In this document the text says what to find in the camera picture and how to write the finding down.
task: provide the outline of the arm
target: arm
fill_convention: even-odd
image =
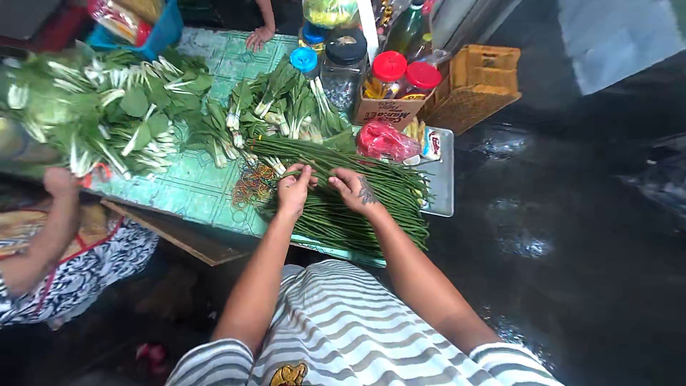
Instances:
[[[274,21],[274,10],[272,9],[272,0],[255,0],[257,6],[259,6],[260,12],[262,12],[262,19],[264,19],[264,25],[257,28],[248,38],[246,39],[246,48],[251,49],[253,52],[257,52],[262,47],[264,43],[274,37],[276,33],[276,22]]]
[[[403,302],[463,352],[500,341],[450,280],[395,223],[364,176],[341,168],[331,172],[338,177],[331,177],[329,184],[339,191],[349,208],[364,215],[372,225],[393,287]]]
[[[303,213],[308,186],[317,184],[309,166],[296,163],[286,172],[302,170],[298,179],[288,176],[279,181],[279,209],[238,282],[226,300],[224,311],[212,340],[235,338],[245,343],[254,355],[272,321],[281,285],[291,233]]]
[[[78,228],[76,178],[66,169],[48,168],[44,184],[53,196],[45,226],[31,239],[26,254],[0,261],[0,271],[13,295],[28,293],[55,267]]]

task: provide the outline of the pile of rubber bands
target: pile of rubber bands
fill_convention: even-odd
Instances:
[[[265,203],[278,179],[269,166],[261,163],[257,166],[245,164],[241,169],[241,178],[233,187],[231,205],[236,209],[243,209],[248,205]]]

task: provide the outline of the wicker basket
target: wicker basket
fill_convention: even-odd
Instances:
[[[450,74],[436,87],[419,116],[428,126],[462,134],[518,100],[519,49],[467,45],[450,61]]]

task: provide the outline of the wooden board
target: wooden board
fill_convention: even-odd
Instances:
[[[129,203],[113,202],[107,198],[103,198],[100,203],[131,218],[211,266],[250,255],[259,241],[250,236],[190,223],[177,216]]]

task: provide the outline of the tattoo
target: tattoo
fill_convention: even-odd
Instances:
[[[359,196],[362,197],[362,205],[367,205],[368,203],[378,203],[379,199],[374,195],[374,190],[372,189],[367,179],[364,177],[358,177],[359,183],[362,184],[362,189],[359,190]]]

